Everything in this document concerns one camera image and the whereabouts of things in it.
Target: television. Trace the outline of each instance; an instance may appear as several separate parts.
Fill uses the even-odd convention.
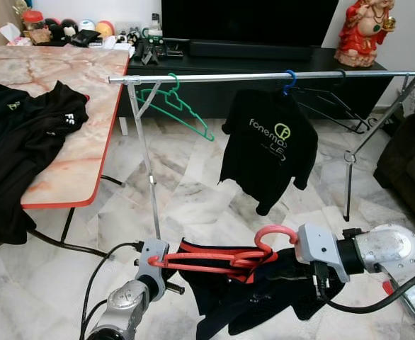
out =
[[[162,0],[166,40],[321,46],[339,0]]]

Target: green hanger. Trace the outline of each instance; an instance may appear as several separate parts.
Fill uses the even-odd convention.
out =
[[[166,114],[167,116],[177,120],[179,123],[185,125],[187,128],[191,129],[192,131],[195,131],[196,133],[198,133],[199,135],[203,136],[205,139],[213,142],[215,137],[213,135],[212,132],[209,131],[209,128],[207,127],[207,125],[205,124],[205,122],[203,121],[203,119],[201,119],[201,117],[199,115],[197,115],[196,113],[193,112],[192,108],[185,103],[184,101],[182,101],[178,94],[176,93],[179,90],[179,80],[178,77],[174,74],[174,73],[168,73],[169,76],[174,77],[174,79],[176,79],[176,87],[173,87],[170,91],[166,92],[166,91],[162,91],[162,90],[157,90],[158,94],[163,94],[165,96],[165,103],[169,106],[171,106],[172,108],[175,108],[178,111],[183,111],[184,108],[188,109],[188,112],[195,117],[196,119],[198,119],[201,124],[203,124],[203,126],[205,127],[205,131],[199,131],[198,129],[196,129],[195,127],[193,127],[192,125],[189,125],[188,123],[184,122],[182,119],[176,117],[175,115],[172,115],[170,112],[164,110],[163,108],[160,108],[154,104],[149,104],[149,106],[151,106],[152,108],[155,108],[156,110]],[[140,91],[137,91],[137,100],[140,103],[144,103],[146,101],[145,99],[145,94],[150,93],[152,90],[151,89],[143,89]],[[170,97],[174,97],[176,99],[176,102],[178,103],[178,105],[175,105],[173,103],[170,102]]]

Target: white wall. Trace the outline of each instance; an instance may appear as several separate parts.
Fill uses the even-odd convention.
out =
[[[323,47],[336,47],[343,27],[346,9],[355,0],[339,0],[338,8],[324,39]],[[142,22],[147,25],[151,13],[161,12],[161,0],[34,0],[36,10],[45,17]],[[415,0],[396,0],[392,16],[397,29],[379,46],[377,61],[391,70],[415,70]],[[388,106],[397,96],[402,79],[395,79],[380,99],[379,106]]]

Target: soundbar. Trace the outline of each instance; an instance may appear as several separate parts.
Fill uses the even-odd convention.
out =
[[[273,60],[310,60],[311,47],[249,44],[221,40],[191,40],[189,52],[194,57],[225,57]]]

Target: marble floor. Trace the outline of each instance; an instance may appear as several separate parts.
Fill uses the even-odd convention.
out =
[[[144,120],[144,129],[157,184],[162,237],[176,250],[182,237],[206,245],[253,245],[254,234],[269,223],[297,230],[306,222],[331,229],[364,230],[388,222],[415,231],[415,219],[393,192],[382,189],[373,178],[376,162],[389,137],[379,131],[367,144],[353,172],[351,222],[343,220],[345,164],[343,152],[352,148],[358,135],[329,121],[313,121],[319,133],[319,151],[308,187],[292,185],[271,212],[255,213],[256,202],[233,181],[218,184],[228,136],[221,120],[207,120],[216,140],[208,142],[172,120]],[[125,181],[121,188],[102,181],[96,200],[76,209],[67,241],[104,251],[116,244],[153,235],[144,163],[132,121],[130,135],[123,137],[115,126],[104,174]],[[68,210],[30,210],[38,230],[57,238]],[[283,235],[264,239],[275,250],[289,246]],[[131,249],[117,252],[96,278],[89,308],[109,292],[134,277],[132,265],[139,254]],[[25,246],[0,247],[0,340],[75,340],[84,291],[99,262],[90,254],[58,249],[29,237]],[[352,277],[335,301],[351,306],[369,305],[385,296],[385,277],[363,274]],[[167,293],[150,306],[138,327],[137,340],[184,340],[195,338],[198,316],[193,293],[179,277],[175,283],[186,294]],[[214,340],[336,340],[415,339],[415,328],[399,302],[374,314],[351,315],[323,307],[310,321],[299,321],[292,308],[251,331],[230,337],[223,329]]]

